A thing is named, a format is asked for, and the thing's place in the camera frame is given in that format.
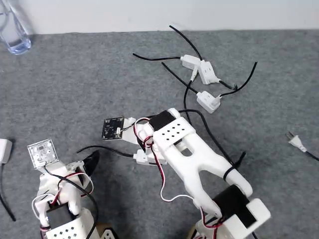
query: white connector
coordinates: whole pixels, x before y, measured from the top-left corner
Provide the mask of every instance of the white connector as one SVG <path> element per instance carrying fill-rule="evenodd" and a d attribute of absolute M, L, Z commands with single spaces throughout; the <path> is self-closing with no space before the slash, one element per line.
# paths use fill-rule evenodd
<path fill-rule="evenodd" d="M 7 163 L 10 157 L 12 142 L 0 138 L 0 163 Z"/>
<path fill-rule="evenodd" d="M 220 81 L 220 79 L 215 75 L 214 69 L 209 61 L 202 60 L 198 67 L 198 71 L 204 85 L 218 83 Z"/>
<path fill-rule="evenodd" d="M 182 65 L 190 70 L 194 70 L 194 67 L 199 67 L 200 59 L 190 55 L 184 55 L 180 58 Z"/>
<path fill-rule="evenodd" d="M 220 106 L 220 96 L 215 98 L 207 91 L 198 92 L 196 95 L 197 102 L 210 114 L 217 110 L 217 108 Z"/>
<path fill-rule="evenodd" d="M 286 133 L 286 136 L 290 139 L 288 141 L 289 144 L 293 145 L 294 147 L 300 149 L 302 152 L 306 153 L 307 149 L 303 146 L 303 143 L 301 142 L 298 135 L 294 135 L 290 131 Z"/>
<path fill-rule="evenodd" d="M 148 156 L 142 149 L 139 149 L 137 153 L 133 154 L 133 159 L 136 160 L 137 164 L 149 165 Z"/>

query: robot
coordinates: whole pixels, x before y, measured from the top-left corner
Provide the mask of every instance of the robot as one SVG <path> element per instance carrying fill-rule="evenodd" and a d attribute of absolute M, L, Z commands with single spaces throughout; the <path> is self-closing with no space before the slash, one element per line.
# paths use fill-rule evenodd
<path fill-rule="evenodd" d="M 164 201 L 171 202 L 178 197 L 188 197 L 192 200 L 201 212 L 201 220 L 195 225 L 192 239 L 244 239 L 271 216 L 260 199 L 248 199 L 253 193 L 252 187 L 236 167 L 215 153 L 174 108 L 138 120 L 106 119 L 102 139 L 121 139 L 140 145 L 141 149 L 133 158 L 138 164 L 159 168 L 162 177 L 160 196 Z M 86 188 L 91 182 L 90 175 L 98 162 L 98 153 L 94 152 L 83 161 L 65 166 L 58 161 L 52 140 L 30 145 L 28 150 L 34 167 L 43 173 L 32 207 L 36 207 L 35 213 L 46 237 L 70 239 L 76 238 L 72 237 L 76 234 L 81 235 L 80 238 L 115 238 L 113 235 L 105 236 L 111 235 L 111 231 L 103 232 L 100 237 L 96 229 L 88 237 L 94 220 L 87 209 L 81 208 L 79 190 L 67 182 L 60 182 L 63 187 L 57 186 L 61 178 L 66 176 L 82 188 Z M 162 165 L 165 164 L 169 164 L 181 178 L 189 195 L 178 195 L 172 199 L 162 196 L 165 186 Z M 199 178 L 201 170 L 223 178 L 230 186 L 211 198 L 202 187 Z M 52 176 L 53 174 L 60 175 L 60 178 Z M 69 236 L 71 228 L 73 232 L 72 236 Z"/>

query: black cable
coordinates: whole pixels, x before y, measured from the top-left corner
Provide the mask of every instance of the black cable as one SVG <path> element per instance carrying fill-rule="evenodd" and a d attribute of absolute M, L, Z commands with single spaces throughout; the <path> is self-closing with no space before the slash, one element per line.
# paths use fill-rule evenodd
<path fill-rule="evenodd" d="M 205 129 L 207 131 L 207 133 L 209 134 L 210 138 L 214 141 L 214 143 L 216 144 L 216 146 L 219 148 L 219 150 L 222 152 L 222 154 L 225 156 L 225 158 L 227 159 L 227 161 L 231 164 L 231 165 L 234 165 L 234 162 L 233 160 L 231 159 L 231 157 L 229 157 L 229 155 L 227 154 L 227 152 L 224 150 L 224 148 L 220 145 L 220 143 L 217 141 L 217 139 L 215 138 L 215 136 L 212 134 L 212 132 L 210 131 L 209 127 L 208 127 L 208 124 L 207 124 L 207 121 L 204 117 L 204 115 L 198 111 L 198 110 L 191 110 L 191 109 L 186 109 L 186 110 L 181 110 L 181 111 L 178 111 L 180 113 L 183 113 L 183 112 L 195 112 L 197 113 L 200 117 L 201 117 L 201 120 L 203 121 L 204 123 L 204 126 L 205 126 Z"/>
<path fill-rule="evenodd" d="M 172 25 L 169 25 L 169 27 L 171 29 L 173 29 L 174 31 L 176 31 L 179 35 L 181 35 L 182 38 L 184 38 L 189 44 L 190 46 L 194 49 L 194 51 L 196 52 L 196 54 L 198 55 L 200 60 L 203 60 L 203 58 L 201 57 L 200 53 L 198 52 L 197 48 L 194 46 L 194 44 L 183 34 L 181 33 L 179 30 L 177 30 L 175 27 L 173 27 Z"/>
<path fill-rule="evenodd" d="M 184 100 L 183 100 L 184 110 L 187 110 L 187 107 L 186 107 L 186 97 L 187 97 L 187 92 L 188 92 L 189 87 L 190 87 L 190 85 L 191 85 L 192 82 L 193 82 L 193 81 L 189 81 L 189 83 L 188 83 L 188 85 L 187 85 L 187 87 L 186 87 L 186 90 L 185 90 Z M 185 113 L 186 113 L 186 117 L 187 117 L 187 120 L 188 120 L 189 124 L 190 124 L 191 126 L 193 126 L 193 124 L 191 123 L 191 120 L 190 120 L 190 117 L 189 117 L 188 112 L 186 111 Z"/>
<path fill-rule="evenodd" d="M 306 154 L 309 155 L 311 158 L 313 158 L 313 159 L 319 161 L 319 158 L 318 158 L 317 156 L 314 156 L 312 153 L 306 151 Z"/>
<path fill-rule="evenodd" d="M 220 96 L 222 97 L 222 96 L 226 96 L 226 95 L 231 95 L 231 94 L 233 94 L 233 93 L 236 93 L 236 92 L 240 91 L 242 88 L 244 88 L 244 87 L 247 85 L 247 83 L 250 81 L 250 78 L 253 76 L 256 66 L 257 66 L 257 62 L 255 62 L 254 66 L 253 66 L 253 69 L 251 70 L 248 79 L 245 81 L 245 83 L 244 83 L 241 87 L 239 87 L 239 88 L 238 88 L 237 90 L 235 90 L 235 91 L 221 94 Z"/>
<path fill-rule="evenodd" d="M 185 81 L 183 81 L 177 74 L 175 74 L 164 62 L 161 63 L 173 76 L 175 76 L 176 79 L 178 79 L 183 85 L 187 87 L 187 84 Z M 193 89 L 192 87 L 189 87 L 191 91 L 193 91 L 195 94 L 198 93 L 197 90 Z"/>
<path fill-rule="evenodd" d="M 118 155 L 121 155 L 121 156 L 124 156 L 124 157 L 133 158 L 132 154 L 123 153 L 123 152 L 118 151 L 117 149 L 113 149 L 113 148 L 110 148 L 110 147 L 107 147 L 107 146 L 101 146 L 101 145 L 90 145 L 90 146 L 87 146 L 87 147 L 84 147 L 84 148 L 78 150 L 76 153 L 82 152 L 83 150 L 88 149 L 88 148 L 103 148 L 103 149 L 109 150 L 109 151 L 111 151 L 113 153 L 116 153 Z"/>
<path fill-rule="evenodd" d="M 92 203 L 93 203 L 93 205 L 94 205 L 94 207 L 95 207 L 95 210 L 96 210 L 96 215 L 95 215 L 94 223 L 93 223 L 93 225 L 92 225 L 92 227 L 91 227 L 91 230 L 89 231 L 88 235 L 86 236 L 86 239 L 89 239 L 90 236 L 92 235 L 92 233 L 93 233 L 93 231 L 94 231 L 94 229 L 95 229 L 96 223 L 97 223 L 97 221 L 98 221 L 98 219 L 99 219 L 99 208 L 98 208 L 98 205 L 97 205 L 95 199 L 94 199 L 87 191 L 85 191 L 83 188 L 81 188 L 79 185 L 77 185 L 76 183 L 72 182 L 71 180 L 69 180 L 69 179 L 67 179 L 67 178 L 65 178 L 65 177 L 62 177 L 62 176 L 60 176 L 60 175 L 56 175 L 56 174 L 50 173 L 50 172 L 46 169 L 46 166 L 44 166 L 44 170 L 45 170 L 48 174 L 50 174 L 51 176 L 57 177 L 57 178 L 59 178 L 59 179 L 61 179 L 61 180 L 64 180 L 64 181 L 66 181 L 66 182 L 72 184 L 74 187 L 76 187 L 77 189 L 79 189 L 82 193 L 84 193 L 84 194 L 92 201 Z"/>
<path fill-rule="evenodd" d="M 254 232 L 252 232 L 251 235 L 253 235 L 254 239 L 258 239 L 257 235 Z"/>
<path fill-rule="evenodd" d="M 133 53 L 133 56 L 136 56 L 140 59 L 147 60 L 147 61 L 162 61 L 162 60 L 171 60 L 171 59 L 180 59 L 180 56 L 169 56 L 169 57 L 161 57 L 161 58 L 148 58 L 144 56 L 140 56 L 136 53 Z"/>
<path fill-rule="evenodd" d="M 228 89 L 230 90 L 234 90 L 234 91 L 237 91 L 238 87 L 236 84 L 234 84 L 234 87 L 231 87 L 230 85 L 228 85 L 226 82 L 224 81 L 219 81 L 219 83 L 221 83 L 223 86 L 227 87 Z"/>
<path fill-rule="evenodd" d="M 1 188 L 2 188 L 2 163 L 0 164 L 0 171 L 1 171 L 1 176 L 0 176 L 0 184 L 1 184 Z M 9 214 L 9 216 L 11 217 L 12 221 L 16 221 L 14 214 L 12 213 L 10 207 L 5 203 L 1 193 L 0 193 L 0 202 L 2 204 L 2 206 L 4 207 L 4 209 L 6 210 L 6 212 Z"/>

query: water bottle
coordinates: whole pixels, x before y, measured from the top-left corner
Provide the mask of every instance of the water bottle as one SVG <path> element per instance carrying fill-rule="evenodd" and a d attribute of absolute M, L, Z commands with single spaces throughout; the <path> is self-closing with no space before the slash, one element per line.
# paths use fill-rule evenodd
<path fill-rule="evenodd" d="M 20 55 L 31 47 L 31 41 L 6 0 L 0 0 L 0 39 L 9 52 Z"/>

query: gray carpet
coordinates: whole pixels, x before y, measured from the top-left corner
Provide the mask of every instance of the gray carpet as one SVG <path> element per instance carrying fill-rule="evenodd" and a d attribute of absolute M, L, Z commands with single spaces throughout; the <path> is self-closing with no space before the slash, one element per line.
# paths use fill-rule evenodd
<path fill-rule="evenodd" d="M 241 92 L 222 99 L 212 115 L 190 92 L 188 108 L 200 109 L 221 144 L 234 159 L 248 151 L 240 172 L 251 183 L 272 218 L 256 233 L 260 239 L 319 237 L 319 162 L 287 143 L 285 133 L 298 133 L 304 145 L 319 155 L 319 31 L 185 32 L 216 74 L 230 84 L 242 84 L 254 61 L 251 82 Z M 182 109 L 185 87 L 160 62 L 132 56 L 195 55 L 175 32 L 131 32 L 36 36 L 30 52 L 10 55 L 0 46 L 0 137 L 15 140 L 3 171 L 3 190 L 17 217 L 10 221 L 0 207 L 2 239 L 39 238 L 39 223 L 31 201 L 39 186 L 26 146 L 52 138 L 65 163 L 83 159 L 91 144 L 133 153 L 125 142 L 103 142 L 103 119 L 142 117 L 176 107 Z M 191 71 L 178 60 L 166 63 L 183 79 Z M 194 83 L 197 90 L 217 96 L 220 84 Z M 191 116 L 198 134 L 216 151 L 198 116 Z M 169 197 L 183 193 L 183 184 L 169 166 Z M 226 188 L 222 179 L 201 173 L 213 197 Z M 160 200 L 156 167 L 102 153 L 93 175 L 101 222 L 110 222 L 120 238 L 183 239 L 200 219 L 189 199 L 171 204 Z M 86 199 L 84 204 L 93 209 Z"/>

